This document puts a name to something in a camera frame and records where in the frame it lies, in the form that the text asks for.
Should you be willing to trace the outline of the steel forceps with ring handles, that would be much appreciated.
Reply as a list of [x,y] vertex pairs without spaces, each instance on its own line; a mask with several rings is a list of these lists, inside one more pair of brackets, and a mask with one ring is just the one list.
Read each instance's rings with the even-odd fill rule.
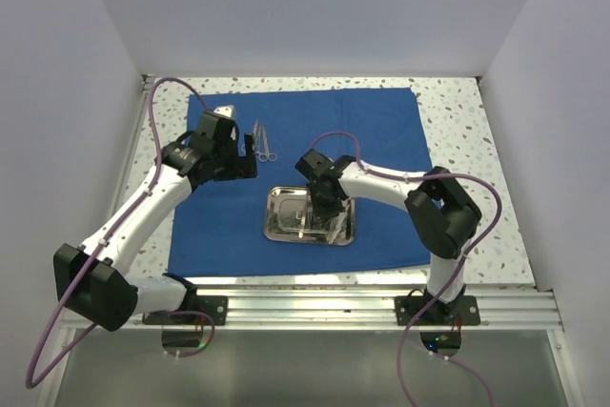
[[277,154],[271,150],[269,140],[268,140],[267,130],[262,123],[261,123],[261,125],[262,125],[261,151],[263,151],[265,154],[267,154],[268,160],[266,162],[275,162],[277,160]]

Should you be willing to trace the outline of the steel scalpel handle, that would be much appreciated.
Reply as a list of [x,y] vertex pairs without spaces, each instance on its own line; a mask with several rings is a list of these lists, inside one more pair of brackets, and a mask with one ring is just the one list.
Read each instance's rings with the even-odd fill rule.
[[342,231],[342,227],[345,221],[347,214],[340,213],[336,216],[331,217],[325,226],[326,229],[326,240],[328,244],[334,244],[336,238]]

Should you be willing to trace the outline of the stainless steel instrument tray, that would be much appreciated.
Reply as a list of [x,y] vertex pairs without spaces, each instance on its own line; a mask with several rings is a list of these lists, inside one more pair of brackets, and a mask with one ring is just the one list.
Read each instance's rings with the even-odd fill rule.
[[305,203],[312,204],[309,191],[306,187],[277,186],[272,188],[267,197],[263,233],[265,236],[278,242],[308,243],[329,246],[347,246],[356,238],[356,202],[348,199],[344,202],[344,213],[347,214],[341,233],[334,244],[326,240],[326,223],[314,215],[312,204],[311,230],[304,239],[297,237],[300,221],[299,213]]

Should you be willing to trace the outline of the blue surgical drape cloth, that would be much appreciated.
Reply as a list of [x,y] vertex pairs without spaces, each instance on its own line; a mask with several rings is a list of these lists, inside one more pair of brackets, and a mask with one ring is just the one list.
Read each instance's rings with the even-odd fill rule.
[[417,99],[408,89],[259,92],[192,99],[187,126],[204,108],[232,105],[242,132],[267,131],[274,162],[254,179],[211,181],[175,210],[169,270],[181,276],[313,275],[424,266],[430,256],[404,211],[368,199],[356,203],[356,237],[326,246],[275,242],[263,233],[267,196],[300,186],[295,169],[310,148],[331,158],[359,153],[379,167],[427,172],[432,163]]

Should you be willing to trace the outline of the steel surgical scissors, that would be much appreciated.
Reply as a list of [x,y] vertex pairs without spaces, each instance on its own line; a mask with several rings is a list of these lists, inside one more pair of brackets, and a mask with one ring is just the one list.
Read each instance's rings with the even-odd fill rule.
[[253,137],[254,137],[254,154],[260,162],[266,162],[268,160],[267,154],[261,151],[262,147],[262,125],[258,119],[255,120],[253,126]]

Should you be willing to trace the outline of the steel tweezers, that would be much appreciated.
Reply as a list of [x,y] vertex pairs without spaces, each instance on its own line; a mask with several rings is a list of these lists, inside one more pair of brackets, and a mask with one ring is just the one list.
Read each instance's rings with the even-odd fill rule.
[[299,213],[300,221],[298,226],[297,237],[302,240],[310,233],[312,224],[312,204],[307,202],[304,204],[302,211]]

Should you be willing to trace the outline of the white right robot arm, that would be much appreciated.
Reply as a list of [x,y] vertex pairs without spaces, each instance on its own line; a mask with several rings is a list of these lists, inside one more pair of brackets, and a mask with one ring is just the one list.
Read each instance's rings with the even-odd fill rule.
[[463,273],[456,269],[476,234],[481,211],[448,170],[384,169],[350,155],[333,160],[314,149],[301,156],[295,169],[307,179],[313,216],[328,229],[338,225],[347,202],[359,198],[406,212],[431,254],[426,315],[442,324],[458,313],[464,282]]

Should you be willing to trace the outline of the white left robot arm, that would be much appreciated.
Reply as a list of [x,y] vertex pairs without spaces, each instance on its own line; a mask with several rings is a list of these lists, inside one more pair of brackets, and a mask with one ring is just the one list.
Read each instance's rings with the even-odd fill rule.
[[110,332],[133,315],[167,314],[176,323],[202,312],[195,286],[183,277],[128,280],[139,251],[161,222],[209,181],[257,176],[254,137],[240,133],[234,106],[204,112],[157,154],[142,184],[96,233],[79,246],[62,245],[53,256],[61,306]]

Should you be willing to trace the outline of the left side aluminium rail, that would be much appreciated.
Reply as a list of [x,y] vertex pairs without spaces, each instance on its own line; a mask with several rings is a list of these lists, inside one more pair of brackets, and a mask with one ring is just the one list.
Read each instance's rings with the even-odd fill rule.
[[123,198],[129,183],[129,177],[132,170],[132,162],[139,143],[140,132],[147,117],[147,98],[153,86],[156,76],[154,74],[142,74],[142,92],[138,100],[138,111],[136,118],[131,125],[131,133],[128,138],[125,157],[118,175],[117,182],[112,194],[110,207],[106,213],[106,217],[112,217],[115,212],[121,207]]

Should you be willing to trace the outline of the aluminium frame rail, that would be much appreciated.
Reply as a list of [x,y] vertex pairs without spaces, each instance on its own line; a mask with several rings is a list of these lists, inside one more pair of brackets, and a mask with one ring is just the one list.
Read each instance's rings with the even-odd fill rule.
[[[380,330],[398,326],[394,298],[418,287],[404,285],[211,285],[198,295],[225,295],[230,330]],[[559,330],[559,307],[551,293],[532,288],[471,287],[477,299],[478,326],[420,326],[426,330]]]

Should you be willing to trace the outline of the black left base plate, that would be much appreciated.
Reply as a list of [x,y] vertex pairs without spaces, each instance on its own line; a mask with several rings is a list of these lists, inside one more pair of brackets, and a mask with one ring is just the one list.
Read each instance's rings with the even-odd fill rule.
[[144,314],[146,325],[195,325],[223,326],[229,310],[225,295],[197,295],[187,299],[177,311]]

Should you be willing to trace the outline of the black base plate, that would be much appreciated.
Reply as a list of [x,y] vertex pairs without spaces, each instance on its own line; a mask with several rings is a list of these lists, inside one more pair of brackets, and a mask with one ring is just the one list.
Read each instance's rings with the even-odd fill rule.
[[415,326],[478,326],[481,318],[477,299],[473,295],[465,294],[465,289],[458,294],[452,302],[444,303],[440,300],[428,307],[424,312],[421,309],[432,299],[427,292],[415,289],[407,295],[394,298],[394,310],[398,326],[406,326],[417,315]]
[[146,325],[195,325],[223,326],[229,310],[225,295],[197,295],[187,299],[177,311],[144,314]]

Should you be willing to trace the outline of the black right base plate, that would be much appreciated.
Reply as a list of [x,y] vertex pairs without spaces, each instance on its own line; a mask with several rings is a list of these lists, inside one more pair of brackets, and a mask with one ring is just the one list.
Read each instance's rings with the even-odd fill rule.
[[394,310],[398,326],[406,326],[417,315],[415,326],[478,326],[481,318],[477,299],[473,295],[465,294],[465,289],[458,294],[452,302],[444,303],[440,300],[428,307],[424,312],[421,309],[432,299],[427,292],[415,289],[407,295],[394,298]]

